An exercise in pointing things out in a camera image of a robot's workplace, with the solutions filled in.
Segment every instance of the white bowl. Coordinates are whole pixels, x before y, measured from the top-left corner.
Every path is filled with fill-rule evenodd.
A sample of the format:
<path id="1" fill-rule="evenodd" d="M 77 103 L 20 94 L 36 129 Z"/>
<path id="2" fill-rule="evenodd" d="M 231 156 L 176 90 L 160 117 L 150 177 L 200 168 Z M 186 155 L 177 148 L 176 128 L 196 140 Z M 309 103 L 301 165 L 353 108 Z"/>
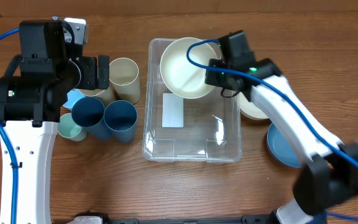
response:
<path id="1" fill-rule="evenodd" d="M 214 86 L 205 84 L 206 70 L 192 65 L 186 58 L 190 45 L 201 42 L 194 37 L 184 37 L 172 42 L 161 57 L 161 77 L 167 88 L 174 94 L 195 99 L 207 95 Z M 218 59 L 209 44 L 199 45 L 190 52 L 190 58 L 202 65 L 208 65 L 211 58 Z"/>

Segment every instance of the blue plate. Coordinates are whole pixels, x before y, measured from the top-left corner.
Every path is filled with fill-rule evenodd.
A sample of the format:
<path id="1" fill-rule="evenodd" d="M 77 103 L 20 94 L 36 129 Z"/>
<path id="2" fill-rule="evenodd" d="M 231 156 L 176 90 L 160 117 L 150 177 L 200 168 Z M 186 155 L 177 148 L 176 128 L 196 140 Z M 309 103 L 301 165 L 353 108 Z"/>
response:
<path id="1" fill-rule="evenodd" d="M 290 143 L 274 124 L 270 125 L 267 131 L 266 142 L 268 150 L 278 161 L 290 167 L 301 167 Z"/>
<path id="2" fill-rule="evenodd" d="M 70 90 L 68 93 L 67 93 L 67 102 L 63 105 L 65 108 L 71 110 L 74 106 L 74 104 L 84 98 L 85 95 L 82 94 L 82 92 L 80 92 L 79 90 L 77 89 L 74 89 L 74 90 Z"/>

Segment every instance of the blue bowl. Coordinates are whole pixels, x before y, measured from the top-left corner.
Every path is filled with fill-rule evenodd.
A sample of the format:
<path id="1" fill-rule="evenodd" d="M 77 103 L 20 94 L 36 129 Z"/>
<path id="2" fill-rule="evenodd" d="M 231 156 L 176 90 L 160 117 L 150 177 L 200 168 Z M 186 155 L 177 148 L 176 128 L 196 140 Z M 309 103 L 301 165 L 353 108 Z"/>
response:
<path id="1" fill-rule="evenodd" d="M 290 167 L 300 168 L 298 158 L 295 155 L 290 143 L 280 133 L 274 124 L 271 124 L 267 131 L 267 148 L 276 160 Z"/>

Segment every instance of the cup rim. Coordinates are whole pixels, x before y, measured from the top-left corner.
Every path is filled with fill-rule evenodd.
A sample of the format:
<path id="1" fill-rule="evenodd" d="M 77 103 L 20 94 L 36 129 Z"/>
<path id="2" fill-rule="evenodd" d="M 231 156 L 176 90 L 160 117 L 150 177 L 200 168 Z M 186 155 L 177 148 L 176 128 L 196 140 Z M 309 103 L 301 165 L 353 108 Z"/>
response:
<path id="1" fill-rule="evenodd" d="M 107 88 L 107 89 L 105 89 L 105 90 L 101 90 L 101 91 L 99 91 L 97 94 L 95 94 L 95 95 L 87 95 L 87 94 L 85 94 L 85 93 L 83 93 L 82 92 L 82 90 L 80 90 L 80 89 L 78 89 L 82 94 L 84 94 L 84 96 L 87 96 L 87 97 L 96 97 L 96 96 L 99 96 L 100 94 L 102 94 L 104 91 L 106 91 L 106 90 L 108 90 L 109 88 L 111 88 L 110 87 L 110 85 L 109 85 L 109 87 Z"/>
<path id="2" fill-rule="evenodd" d="M 68 115 L 71 115 L 71 113 L 66 113 L 66 114 L 61 115 L 60 119 L 62 119 L 62 117 L 64 117 L 64 116 L 68 116 Z M 66 136 L 62 135 L 61 132 L 59 131 L 59 127 L 57 128 L 57 132 L 58 132 L 59 135 L 60 135 L 61 137 L 63 137 L 63 138 L 67 138 L 67 139 L 74 138 L 74 137 L 76 137 L 77 135 L 79 135 L 79 134 L 81 133 L 82 129 L 83 129 L 80 125 L 78 125 L 78 124 L 76 124 L 76 123 L 75 123 L 75 125 L 77 125 L 77 126 L 80 127 L 81 129 L 80 129 L 80 130 L 78 131 L 78 133 L 76 133 L 74 136 L 66 137 Z"/>
<path id="3" fill-rule="evenodd" d="M 109 64 L 109 71 L 110 71 L 110 65 L 111 65 L 113 62 L 115 62 L 116 60 L 119 60 L 119 59 L 128 59 L 128 60 L 131 60 L 132 62 L 135 63 L 136 68 L 137 68 L 136 77 L 135 77 L 131 82 L 126 83 L 126 84 L 117 84 L 117 83 L 113 82 L 113 81 L 110 79 L 110 77 L 109 77 L 109 81 L 110 81 L 112 84 L 117 85 L 117 86 L 127 86 L 127 85 L 130 85 L 130 84 L 132 84 L 134 81 L 136 81 L 136 80 L 138 79 L 138 77 L 139 77 L 139 66 L 137 65 L 137 63 L 136 63 L 134 60 L 132 60 L 132 59 L 130 59 L 130 58 L 127 58 L 127 57 L 121 57 L 121 58 L 116 58 L 116 59 L 114 59 L 113 61 L 110 62 L 110 64 Z"/>
<path id="4" fill-rule="evenodd" d="M 211 87 L 210 91 L 207 91 L 206 93 L 204 93 L 203 95 L 200 95 L 200 96 L 192 96 L 192 97 L 188 97 L 188 96 L 183 96 L 183 95 L 180 95 L 177 93 L 177 91 L 173 91 L 172 90 L 172 87 L 167 85 L 167 81 L 166 79 L 164 80 L 164 75 L 163 75 L 163 72 L 162 72 L 162 65 L 163 65 L 163 60 L 166 60 L 166 57 L 167 57 L 167 54 L 168 54 L 168 49 L 171 49 L 172 47 L 175 47 L 179 42 L 183 42 L 184 40 L 195 40 L 196 42 L 201 42 L 202 40 L 199 39 L 199 38 L 196 38 L 196 37 L 182 37 L 180 39 L 177 39 L 177 40 L 174 40 L 172 43 L 170 43 L 168 45 L 168 47 L 163 51 L 162 55 L 161 55 L 161 59 L 160 59 L 160 65 L 159 65 L 159 72 L 160 72 L 160 76 L 161 76 L 161 79 L 162 81 L 164 82 L 164 85 L 174 94 L 184 98 L 184 99 L 198 99 L 198 98 L 201 98 L 201 97 L 204 97 L 206 95 L 208 95 L 209 93 L 211 93 L 214 88 Z M 205 44 L 205 47 L 209 48 L 210 50 L 212 50 L 213 52 L 214 49 L 212 48 L 212 46 L 210 46 L 209 44 Z"/>
<path id="5" fill-rule="evenodd" d="M 94 96 L 84 97 L 84 98 L 82 98 L 82 99 L 79 99 L 79 101 L 80 101 L 80 100 L 84 100 L 85 98 L 94 98 L 94 99 L 99 100 L 99 102 L 102 103 L 102 105 L 103 105 L 103 117 L 102 117 L 98 122 L 96 122 L 96 124 L 91 125 L 91 126 L 87 126 L 87 127 L 82 127 L 81 125 L 77 124 L 77 123 L 74 121 L 74 119 L 73 119 L 73 121 L 74 121 L 74 123 L 76 123 L 76 124 L 77 124 L 78 126 L 80 126 L 81 128 L 92 128 L 93 126 L 99 124 L 100 121 L 102 121 L 102 120 L 104 121 L 104 112 L 106 112 L 106 107 L 105 107 L 104 103 L 103 103 L 99 98 L 94 97 Z"/>
<path id="6" fill-rule="evenodd" d="M 128 128 L 127 130 L 124 130 L 124 131 L 128 131 L 129 129 L 133 128 L 133 126 L 136 125 L 137 119 L 138 119 L 138 117 L 139 117 L 139 113 L 137 112 L 136 107 L 135 107 L 131 102 L 126 101 L 126 100 L 116 100 L 116 101 L 114 101 L 114 102 L 111 102 L 111 103 L 106 107 L 106 109 L 104 110 L 104 114 L 106 113 L 107 108 L 108 108 L 110 105 L 112 105 L 112 104 L 115 103 L 115 102 L 119 102 L 119 101 L 123 101 L 123 102 L 126 102 L 126 103 L 132 105 L 132 106 L 134 107 L 135 111 L 136 111 L 135 123 L 134 123 L 130 128 Z M 111 130 L 113 130 L 113 131 L 117 131 L 117 132 L 124 132 L 124 131 L 114 130 L 113 128 L 110 128 L 110 126 L 109 126 L 109 125 L 107 124 L 107 122 L 106 122 L 106 116 L 105 116 L 104 114 L 103 114 L 103 121 L 104 121 L 104 123 L 106 124 L 106 126 L 107 126 L 109 129 L 111 129 Z"/>

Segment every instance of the light blue cup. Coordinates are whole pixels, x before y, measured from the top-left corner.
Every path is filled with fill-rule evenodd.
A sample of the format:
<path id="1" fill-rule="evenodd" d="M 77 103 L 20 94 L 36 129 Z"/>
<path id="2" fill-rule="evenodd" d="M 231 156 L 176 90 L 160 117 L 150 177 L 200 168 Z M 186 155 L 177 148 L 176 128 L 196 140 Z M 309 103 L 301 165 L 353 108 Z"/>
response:
<path id="1" fill-rule="evenodd" d="M 60 117 L 58 133 L 61 137 L 72 141 L 82 141 L 86 137 L 86 131 L 73 121 L 71 113 Z"/>
<path id="2" fill-rule="evenodd" d="M 78 89 L 70 90 L 67 93 L 67 102 L 63 104 L 63 106 L 69 110 L 72 110 L 74 104 L 84 97 L 85 95 L 82 94 L 82 92 L 80 92 Z"/>
<path id="3" fill-rule="evenodd" d="M 118 141 L 131 142 L 136 133 L 137 110 L 128 101 L 114 101 L 104 112 L 104 122 Z"/>
<path id="4" fill-rule="evenodd" d="M 104 105 L 96 97 L 78 100 L 71 111 L 73 121 L 98 139 L 110 139 L 112 132 L 103 119 Z"/>

